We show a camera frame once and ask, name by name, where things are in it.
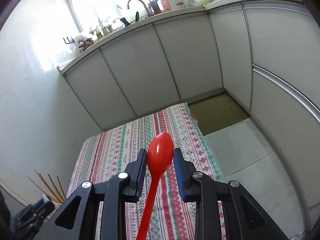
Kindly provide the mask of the black kitchen faucet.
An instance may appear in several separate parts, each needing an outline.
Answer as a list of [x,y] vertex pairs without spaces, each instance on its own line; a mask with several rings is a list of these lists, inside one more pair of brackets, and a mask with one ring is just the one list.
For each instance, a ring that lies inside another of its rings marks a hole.
[[120,21],[127,27],[151,16],[143,0],[128,0]]

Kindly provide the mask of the white base cabinets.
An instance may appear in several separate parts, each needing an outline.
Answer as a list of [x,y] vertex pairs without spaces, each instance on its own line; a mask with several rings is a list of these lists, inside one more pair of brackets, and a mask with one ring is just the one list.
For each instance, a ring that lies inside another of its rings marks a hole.
[[319,25],[300,0],[219,0],[147,18],[62,68],[100,129],[227,90],[319,204]]

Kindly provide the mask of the knife block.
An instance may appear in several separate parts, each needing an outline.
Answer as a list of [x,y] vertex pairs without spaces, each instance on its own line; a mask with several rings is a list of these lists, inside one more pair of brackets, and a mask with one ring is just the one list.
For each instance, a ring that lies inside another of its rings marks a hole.
[[153,10],[154,15],[158,15],[158,14],[162,13],[162,11],[158,5],[157,0],[149,0],[149,5],[150,5],[151,9]]

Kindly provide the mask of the olive floor mat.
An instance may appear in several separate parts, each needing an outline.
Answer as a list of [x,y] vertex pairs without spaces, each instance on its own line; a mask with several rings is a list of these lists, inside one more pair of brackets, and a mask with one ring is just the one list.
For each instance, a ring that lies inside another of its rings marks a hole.
[[226,92],[188,105],[203,135],[237,124],[250,115]]

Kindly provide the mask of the wooden chopstick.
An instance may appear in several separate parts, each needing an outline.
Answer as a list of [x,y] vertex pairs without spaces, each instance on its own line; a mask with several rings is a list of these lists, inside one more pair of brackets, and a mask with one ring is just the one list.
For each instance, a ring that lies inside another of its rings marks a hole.
[[66,194],[63,190],[63,187],[62,187],[62,184],[61,184],[61,181],[60,181],[60,178],[58,175],[56,175],[56,178],[57,178],[57,181],[58,181],[58,184],[59,184],[59,187],[60,187],[60,190],[61,190],[61,193],[62,193],[62,199],[63,200],[66,200]]
[[48,174],[48,178],[49,178],[52,186],[54,187],[55,192],[56,192],[57,195],[60,197],[60,199],[62,200],[62,202],[64,202],[64,201],[65,201],[65,198],[64,198],[64,196],[62,195],[62,193],[59,191],[59,189],[57,188],[57,186],[55,185],[55,183],[54,183],[52,177],[50,176],[50,174]]
[[62,200],[60,199],[60,197],[57,195],[57,193],[55,192],[55,189],[53,186],[50,186],[47,181],[45,180],[45,178],[43,177],[42,174],[40,174],[40,172],[37,172],[36,170],[34,170],[35,173],[37,174],[37,176],[39,177],[39,179],[43,182],[43,184],[45,185],[45,187],[49,190],[49,192],[51,194],[53,194],[61,203]]
[[44,190],[42,187],[40,187],[39,185],[37,185],[29,176],[27,176],[27,178],[45,195],[49,196],[50,198],[52,198],[52,200],[56,203],[61,203],[53,194],[47,192],[46,190]]

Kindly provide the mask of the red plastic spoon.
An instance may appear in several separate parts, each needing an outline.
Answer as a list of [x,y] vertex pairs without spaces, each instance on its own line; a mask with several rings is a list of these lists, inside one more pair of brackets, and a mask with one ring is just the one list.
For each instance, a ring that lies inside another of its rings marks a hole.
[[151,174],[151,184],[136,239],[146,239],[147,237],[157,187],[161,176],[170,166],[173,155],[174,144],[171,136],[167,132],[159,133],[152,140],[147,151],[147,166]]

